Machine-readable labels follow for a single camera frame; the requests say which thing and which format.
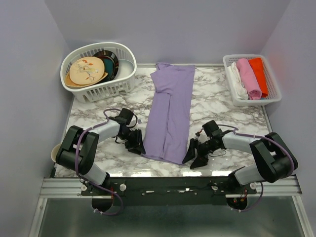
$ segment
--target white marble tabletop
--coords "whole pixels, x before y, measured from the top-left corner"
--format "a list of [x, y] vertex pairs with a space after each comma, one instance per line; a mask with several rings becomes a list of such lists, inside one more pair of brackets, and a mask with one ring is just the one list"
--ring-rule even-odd
[[[146, 131], [146, 121], [154, 96], [155, 87], [150, 73], [156, 69], [138, 68], [135, 74], [136, 86], [131, 93], [118, 95], [94, 103], [80, 103], [74, 100], [67, 129], [76, 125], [87, 128], [105, 120], [103, 110], [108, 108], [131, 109], [142, 123], [143, 138]], [[190, 110], [190, 134], [188, 140], [195, 137], [201, 126], [210, 120], [220, 124], [233, 125], [240, 132], [265, 135], [268, 133], [267, 123], [261, 107], [235, 107], [226, 85], [223, 67], [196, 67], [193, 85], [193, 95]], [[215, 151], [213, 156], [222, 154]], [[226, 176], [230, 172], [254, 162], [253, 156], [237, 150], [227, 150], [219, 157], [209, 157], [208, 165], [190, 170], [192, 161], [185, 165], [176, 165], [140, 157], [129, 153], [124, 145], [116, 144], [110, 138], [98, 144], [96, 164], [107, 171], [112, 177], [182, 177], [182, 176]], [[59, 165], [55, 177], [75, 177], [74, 171]]]

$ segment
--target rolled pink towel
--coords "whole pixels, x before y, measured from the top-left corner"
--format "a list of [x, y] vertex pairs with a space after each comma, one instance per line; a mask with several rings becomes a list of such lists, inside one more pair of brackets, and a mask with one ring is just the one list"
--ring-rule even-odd
[[241, 81], [248, 92], [249, 98], [251, 100], [260, 100], [262, 91], [248, 60], [240, 58], [236, 65], [240, 72]]

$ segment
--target black plate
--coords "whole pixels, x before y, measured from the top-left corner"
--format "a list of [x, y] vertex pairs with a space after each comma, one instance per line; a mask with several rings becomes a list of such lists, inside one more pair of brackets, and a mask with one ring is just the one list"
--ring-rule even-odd
[[117, 56], [113, 52], [108, 50], [99, 51], [95, 53], [93, 56], [100, 58], [103, 61], [105, 71], [108, 73], [108, 75], [103, 80], [99, 81], [97, 84], [114, 80], [115, 76], [119, 71], [119, 60]]

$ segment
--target white cloth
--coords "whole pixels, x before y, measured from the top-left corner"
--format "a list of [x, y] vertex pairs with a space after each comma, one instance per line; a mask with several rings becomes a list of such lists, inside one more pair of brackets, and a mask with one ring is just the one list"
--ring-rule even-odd
[[239, 70], [236, 63], [232, 63], [231, 66], [227, 67], [229, 76], [233, 84], [233, 90], [235, 90], [237, 98], [241, 100], [247, 100], [249, 98], [246, 88], [242, 86]]

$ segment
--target red-orange cloth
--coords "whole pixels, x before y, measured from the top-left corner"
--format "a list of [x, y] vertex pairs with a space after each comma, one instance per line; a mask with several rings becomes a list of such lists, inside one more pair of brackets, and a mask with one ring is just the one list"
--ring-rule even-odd
[[269, 92], [267, 88], [266, 77], [263, 71], [263, 63], [262, 63], [261, 58], [250, 59], [249, 64], [256, 76], [259, 87], [262, 91], [262, 97], [267, 97]]

